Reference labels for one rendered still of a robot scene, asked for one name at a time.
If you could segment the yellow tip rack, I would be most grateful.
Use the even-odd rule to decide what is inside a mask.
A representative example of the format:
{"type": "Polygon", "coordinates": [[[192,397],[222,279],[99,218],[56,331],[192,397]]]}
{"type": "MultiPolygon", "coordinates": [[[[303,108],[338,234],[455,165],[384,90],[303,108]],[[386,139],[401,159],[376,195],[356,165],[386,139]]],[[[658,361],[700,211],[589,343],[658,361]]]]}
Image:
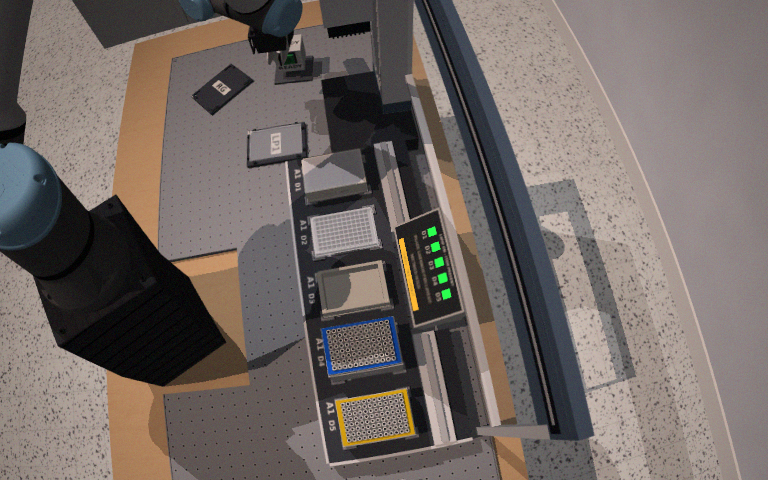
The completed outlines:
{"type": "Polygon", "coordinates": [[[335,400],[343,447],[416,435],[408,389],[335,400]]]}

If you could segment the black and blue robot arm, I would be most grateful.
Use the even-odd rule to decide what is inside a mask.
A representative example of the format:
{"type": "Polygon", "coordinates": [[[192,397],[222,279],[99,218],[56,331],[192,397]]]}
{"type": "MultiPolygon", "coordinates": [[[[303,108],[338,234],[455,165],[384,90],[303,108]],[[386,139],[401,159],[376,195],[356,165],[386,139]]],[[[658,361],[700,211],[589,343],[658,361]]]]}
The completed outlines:
{"type": "MultiPolygon", "coordinates": [[[[218,13],[277,37],[295,29],[303,9],[301,0],[179,3],[196,21],[218,13]]],[[[32,5],[0,0],[0,252],[32,274],[53,305],[86,314],[118,293],[130,251],[118,227],[87,211],[51,164],[24,145],[26,113],[17,97],[32,5]]]]}

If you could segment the cream ready button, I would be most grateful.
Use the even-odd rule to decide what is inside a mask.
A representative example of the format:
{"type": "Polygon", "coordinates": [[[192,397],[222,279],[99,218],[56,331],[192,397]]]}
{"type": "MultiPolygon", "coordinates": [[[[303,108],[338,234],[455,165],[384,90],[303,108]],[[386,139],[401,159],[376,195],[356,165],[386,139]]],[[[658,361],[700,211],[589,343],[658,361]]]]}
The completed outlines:
{"type": "Polygon", "coordinates": [[[279,66],[276,64],[274,84],[312,81],[312,72],[313,55],[306,56],[302,34],[294,35],[284,65],[279,66]]]}

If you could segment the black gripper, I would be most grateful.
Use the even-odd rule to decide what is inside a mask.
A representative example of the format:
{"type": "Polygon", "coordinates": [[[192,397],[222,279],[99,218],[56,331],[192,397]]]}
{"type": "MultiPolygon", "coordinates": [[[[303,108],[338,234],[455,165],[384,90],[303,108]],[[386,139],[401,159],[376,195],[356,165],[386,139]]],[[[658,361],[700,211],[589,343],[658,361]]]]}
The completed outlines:
{"type": "Polygon", "coordinates": [[[276,37],[271,34],[264,34],[261,30],[249,26],[248,40],[253,54],[255,54],[255,49],[257,49],[258,54],[269,52],[266,53],[268,64],[271,65],[273,60],[279,66],[283,66],[287,59],[293,35],[294,30],[289,33],[289,35],[276,37]],[[253,46],[251,40],[253,42],[253,46]],[[276,51],[280,51],[281,55],[276,51]]]}

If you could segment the beige one-well reservoir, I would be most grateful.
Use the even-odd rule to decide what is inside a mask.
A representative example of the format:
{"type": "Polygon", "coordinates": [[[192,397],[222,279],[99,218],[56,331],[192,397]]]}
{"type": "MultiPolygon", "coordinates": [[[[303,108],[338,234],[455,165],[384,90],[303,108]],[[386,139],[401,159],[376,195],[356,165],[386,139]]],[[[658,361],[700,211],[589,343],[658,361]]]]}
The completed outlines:
{"type": "Polygon", "coordinates": [[[317,280],[324,318],[391,307],[382,260],[318,271],[317,280]]]}

